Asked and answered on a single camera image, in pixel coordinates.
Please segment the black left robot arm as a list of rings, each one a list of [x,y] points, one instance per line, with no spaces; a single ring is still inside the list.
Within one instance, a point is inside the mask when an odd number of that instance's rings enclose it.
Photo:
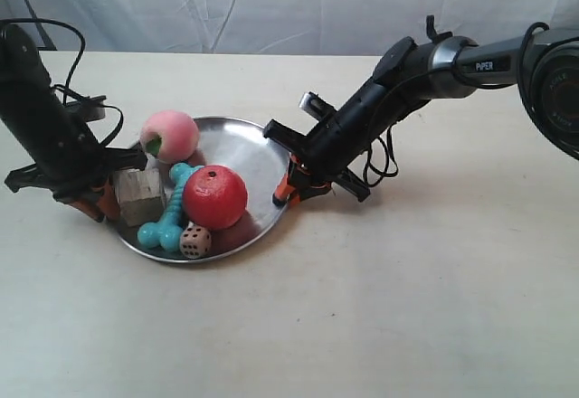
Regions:
[[[121,122],[97,139],[90,122],[105,116],[106,96],[87,97],[68,82],[52,83],[39,49],[23,29],[24,18],[1,22],[1,120],[33,160],[11,171],[6,186],[14,193],[27,187],[52,193],[97,222],[116,221],[120,207],[113,176],[142,170],[147,156],[139,145],[111,146]]]

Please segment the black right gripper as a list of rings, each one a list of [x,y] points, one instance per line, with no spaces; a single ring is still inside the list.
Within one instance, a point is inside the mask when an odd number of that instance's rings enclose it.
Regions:
[[[348,165],[366,148],[371,92],[372,82],[368,80],[306,135],[274,119],[266,125],[263,136],[290,153],[287,171],[272,194],[274,205],[296,205],[328,194],[332,184],[340,185],[359,202],[370,195],[369,187]]]

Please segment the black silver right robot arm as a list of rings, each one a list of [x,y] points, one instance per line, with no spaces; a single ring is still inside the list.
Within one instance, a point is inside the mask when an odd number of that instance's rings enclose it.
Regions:
[[[464,99],[476,90],[516,87],[536,129],[563,153],[578,157],[576,29],[536,22],[520,37],[479,45],[465,36],[437,33],[429,15],[426,34],[425,44],[410,36],[394,44],[339,109],[306,93],[299,106],[317,121],[307,134],[276,120],[266,125],[263,136],[289,151],[287,171],[272,195],[275,205],[327,194],[332,185],[364,201],[374,187],[369,172],[379,179],[396,173],[367,162],[364,173],[355,175],[349,166],[358,156],[371,156],[379,142],[386,164],[393,164],[395,124],[432,100]]]

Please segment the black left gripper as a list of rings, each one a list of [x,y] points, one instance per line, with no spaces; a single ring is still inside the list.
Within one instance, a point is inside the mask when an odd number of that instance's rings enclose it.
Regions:
[[[26,139],[21,145],[33,163],[9,172],[6,186],[14,193],[28,187],[47,190],[53,200],[77,209],[97,223],[105,217],[112,222],[120,217],[111,175],[124,169],[142,170],[147,165],[146,154],[139,145],[68,148],[56,139]]]

